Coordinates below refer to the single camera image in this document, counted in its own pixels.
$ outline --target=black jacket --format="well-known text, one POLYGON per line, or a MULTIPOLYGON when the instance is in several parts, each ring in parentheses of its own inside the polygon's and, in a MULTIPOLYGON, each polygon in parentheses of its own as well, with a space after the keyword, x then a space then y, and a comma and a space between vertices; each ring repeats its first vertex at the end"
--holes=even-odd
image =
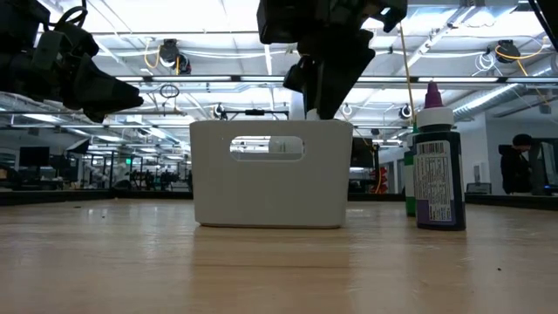
POLYGON ((531 192, 533 187, 529 162, 510 145, 500 145, 498 148, 502 155, 500 168, 506 194, 531 192))

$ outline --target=dark blue bottle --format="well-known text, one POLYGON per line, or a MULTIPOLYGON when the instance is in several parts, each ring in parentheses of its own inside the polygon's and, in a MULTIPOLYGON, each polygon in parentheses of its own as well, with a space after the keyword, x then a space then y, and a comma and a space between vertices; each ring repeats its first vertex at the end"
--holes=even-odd
POLYGON ((461 138, 452 132, 453 110, 444 107, 435 83, 428 85, 425 109, 417 113, 414 192, 417 227, 465 230, 461 138))

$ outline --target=green bottle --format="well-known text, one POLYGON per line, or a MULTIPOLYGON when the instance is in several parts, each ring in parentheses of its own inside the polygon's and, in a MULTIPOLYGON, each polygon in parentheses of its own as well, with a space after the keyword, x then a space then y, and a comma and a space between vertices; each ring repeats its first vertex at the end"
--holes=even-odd
POLYGON ((405 211, 408 217, 416 215, 416 201, 415 201, 415 180, 414 180, 414 156, 412 138, 418 132, 417 125, 415 124, 412 133, 407 137, 407 146, 409 151, 405 152, 405 211))

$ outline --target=white wall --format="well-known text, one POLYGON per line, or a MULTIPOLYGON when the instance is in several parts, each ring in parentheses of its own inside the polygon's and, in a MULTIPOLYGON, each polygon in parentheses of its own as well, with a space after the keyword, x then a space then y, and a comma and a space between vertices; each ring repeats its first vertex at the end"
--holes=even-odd
POLYGON ((457 123, 461 134, 461 165, 463 183, 474 183, 474 167, 480 167, 480 181, 490 181, 490 164, 488 162, 487 119, 484 113, 478 114, 470 122, 457 123))
POLYGON ((534 138, 558 138, 558 125, 548 119, 538 122, 491 119, 487 122, 489 165, 494 195, 503 195, 499 145, 511 145, 515 135, 525 133, 534 138))

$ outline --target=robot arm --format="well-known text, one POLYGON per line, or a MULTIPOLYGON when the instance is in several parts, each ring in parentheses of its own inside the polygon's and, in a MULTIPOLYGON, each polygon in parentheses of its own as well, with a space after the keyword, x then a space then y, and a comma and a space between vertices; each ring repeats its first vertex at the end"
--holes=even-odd
POLYGON ((0 0, 0 91, 37 101, 62 101, 72 110, 83 109, 93 122, 109 113, 141 106, 140 91, 102 72, 92 62, 99 47, 81 29, 86 1, 68 10, 56 24, 37 0, 0 0), (68 20, 74 13, 78 17, 68 20), (44 27, 33 48, 39 25, 44 27))
POLYGON ((407 14, 407 0, 261 0, 257 11, 263 44, 297 43, 301 55, 283 86, 301 92, 306 112, 333 119, 350 89, 376 56, 368 17, 391 31, 407 14))

